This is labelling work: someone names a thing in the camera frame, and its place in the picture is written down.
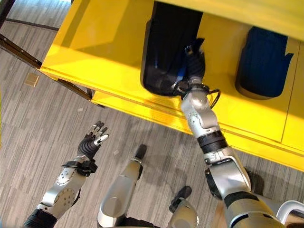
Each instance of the yellow cabinet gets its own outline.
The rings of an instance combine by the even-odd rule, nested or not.
[[[119,4],[75,0],[40,70],[54,80],[61,78],[96,90],[92,99],[96,104],[190,133],[180,110],[180,98],[153,95],[140,83],[145,27],[152,8],[152,0],[120,0]],[[269,100],[250,99],[234,87],[238,60],[250,28],[203,14],[198,36],[205,38],[204,83],[222,91],[214,107],[220,127],[233,147],[304,171],[304,140],[300,140],[303,128],[294,127],[303,124],[304,119],[300,41],[288,39],[286,51],[294,56],[283,93]]]

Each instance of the gray striped carpet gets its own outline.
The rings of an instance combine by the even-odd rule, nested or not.
[[[19,11],[22,2],[30,1],[18,0],[16,12],[10,13],[10,17],[30,20],[30,13]],[[31,22],[60,25],[66,13],[62,2],[49,1],[54,2],[49,5],[43,0],[33,2],[47,9],[34,9],[35,18]],[[56,13],[51,9],[53,6],[58,7]],[[38,59],[43,59],[55,36],[54,31],[13,22],[6,22],[0,32]],[[35,88],[23,84],[29,72],[41,75]],[[0,84],[0,217],[4,228],[16,228],[23,223],[54,183],[60,165],[76,155],[78,143],[97,120],[106,122],[110,134],[96,155],[99,168],[87,179],[79,202],[56,227],[95,228],[102,197],[141,143],[148,146],[148,151],[128,215],[166,227],[171,216],[169,203],[187,184],[193,189],[189,201],[197,208],[199,227],[210,227],[217,200],[209,193],[204,176],[206,165],[192,136],[98,107],[3,50],[0,50]],[[263,189],[266,197],[304,201],[302,172],[237,153],[256,174],[255,188]]]

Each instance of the dark blue fabric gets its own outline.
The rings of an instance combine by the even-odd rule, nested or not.
[[[293,56],[285,55],[286,44],[286,36],[252,27],[238,66],[240,85],[262,96],[279,96]]]

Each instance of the black metal frame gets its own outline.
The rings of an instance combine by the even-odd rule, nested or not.
[[[7,20],[6,17],[9,14],[10,9],[12,8],[14,2],[15,2],[15,0],[1,0],[0,1],[0,28],[2,27],[4,21]],[[31,22],[23,22],[23,21],[14,20],[14,19],[8,19],[7,21],[13,21],[13,22],[17,22],[17,23],[24,23],[24,24],[27,24],[27,25],[42,27],[42,28],[45,28],[45,29],[58,30],[57,28],[54,28],[54,27],[39,25],[39,24],[36,24],[36,23],[31,23]],[[39,61],[38,59],[33,57],[30,53],[23,50],[21,47],[19,47],[14,42],[10,41],[8,38],[6,38],[2,34],[0,34],[0,48],[7,51],[8,53],[13,55],[14,57],[20,59],[22,62],[30,65],[33,68],[36,68],[36,69],[41,68],[41,65],[42,65],[41,61]],[[69,90],[73,91],[74,93],[80,95],[84,99],[89,100],[89,101],[92,100],[93,95],[92,95],[92,90],[91,89],[87,88],[86,89],[87,92],[85,92],[71,82],[67,82],[67,81],[62,80],[62,79],[58,79],[57,82],[60,83],[61,85],[63,85],[64,87],[68,88]]]

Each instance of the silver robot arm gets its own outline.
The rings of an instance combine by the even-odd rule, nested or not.
[[[80,189],[86,177],[97,169],[94,155],[101,144],[109,137],[104,134],[101,121],[93,125],[78,147],[78,155],[73,161],[68,161],[57,177],[53,187],[43,196],[34,212],[23,224],[25,228],[52,228],[66,211],[79,199]]]
[[[212,91],[202,84],[205,73],[204,55],[189,46],[186,56],[188,80],[184,88],[180,84],[182,86],[178,86],[181,88],[176,91],[183,98],[181,109],[204,153],[205,163],[209,165],[205,175],[210,192],[225,202],[228,227],[284,227],[273,211],[250,192],[249,176],[219,128],[207,98]]]

